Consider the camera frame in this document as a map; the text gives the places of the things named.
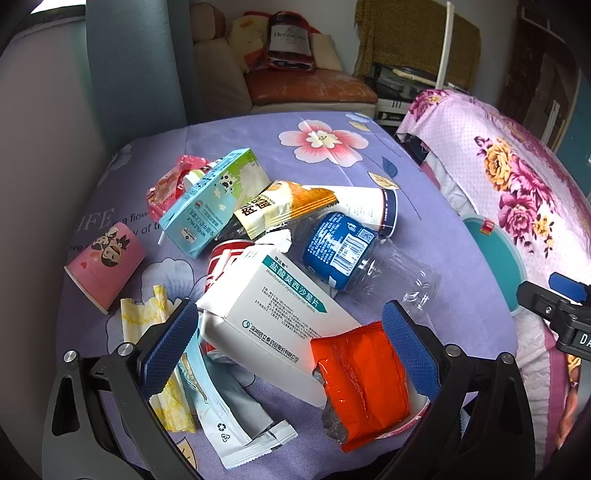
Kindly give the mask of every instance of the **orange plastic bag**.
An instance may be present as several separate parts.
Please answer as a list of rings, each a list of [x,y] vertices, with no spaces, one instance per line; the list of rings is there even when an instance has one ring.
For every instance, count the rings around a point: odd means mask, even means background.
[[[409,415],[406,372],[382,322],[310,341],[324,390],[347,431],[344,452],[388,432]]]

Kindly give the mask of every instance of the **brown cloth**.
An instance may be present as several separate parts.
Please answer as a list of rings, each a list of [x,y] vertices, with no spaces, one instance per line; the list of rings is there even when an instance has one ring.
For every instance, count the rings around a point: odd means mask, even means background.
[[[357,0],[359,57],[354,75],[373,62],[407,66],[437,75],[445,33],[446,7],[432,0]],[[446,81],[470,90],[480,60],[480,30],[454,15]]]

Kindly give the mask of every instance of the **blue rubber pad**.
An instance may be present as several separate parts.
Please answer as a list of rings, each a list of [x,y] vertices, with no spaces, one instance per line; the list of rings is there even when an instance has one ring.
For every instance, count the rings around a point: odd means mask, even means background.
[[[550,288],[578,303],[587,300],[587,291],[579,282],[554,272],[548,280]]]
[[[162,392],[166,382],[177,366],[189,340],[197,330],[199,311],[190,301],[174,319],[141,367],[141,385],[144,398]]]
[[[434,401],[439,392],[437,364],[394,303],[388,302],[384,306],[382,327],[414,388]]]

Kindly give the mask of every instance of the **yellow plush toy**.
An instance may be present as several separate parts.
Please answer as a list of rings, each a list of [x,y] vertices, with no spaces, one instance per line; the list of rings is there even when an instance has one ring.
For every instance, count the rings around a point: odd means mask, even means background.
[[[262,60],[268,23],[266,14],[244,15],[231,23],[228,44],[243,73]]]

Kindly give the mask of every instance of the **purple bedsheet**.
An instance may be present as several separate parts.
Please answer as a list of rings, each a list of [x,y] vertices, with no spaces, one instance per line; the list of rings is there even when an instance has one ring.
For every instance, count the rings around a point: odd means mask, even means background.
[[[322,130],[340,143],[329,141],[333,148],[317,148],[311,142],[304,143],[310,128]],[[286,131],[292,133],[282,135],[280,141],[279,135]],[[388,134],[369,119],[351,113],[275,113],[233,118],[132,142],[122,149],[101,178],[72,237],[68,261],[102,230],[125,219],[127,225],[137,232],[147,257],[123,289],[121,297],[146,301],[153,296],[152,285],[160,283],[166,286],[173,301],[184,296],[198,298],[203,292],[209,249],[192,260],[169,240],[158,247],[161,230],[147,215],[145,194],[181,154],[213,160],[233,149],[246,147],[253,150],[271,180],[375,187],[368,172],[386,178],[389,178],[388,174],[395,175],[394,180],[402,188],[402,193],[398,195],[399,218],[392,239],[408,254],[434,267],[442,275],[439,293],[430,310],[437,336],[444,344],[460,345],[469,355],[496,358],[502,351],[516,352],[517,337],[509,310],[484,257],[462,221]],[[362,323],[373,320],[364,312],[352,313]],[[119,315],[118,300],[109,315],[104,316],[71,279],[65,277],[57,322],[57,360],[61,361],[63,353],[71,348],[83,356],[112,351],[122,341]],[[376,440],[353,452],[343,453],[334,440],[324,435],[320,409],[260,378],[255,378],[246,389],[271,417],[287,419],[299,436],[269,455],[224,471],[202,432],[172,434],[176,442],[187,438],[197,468],[205,478],[221,478],[222,475],[230,479],[261,480],[322,478],[335,471],[367,465],[379,455],[400,447],[408,435]],[[142,464],[117,418],[114,402],[108,395],[105,395],[105,401],[127,458]]]

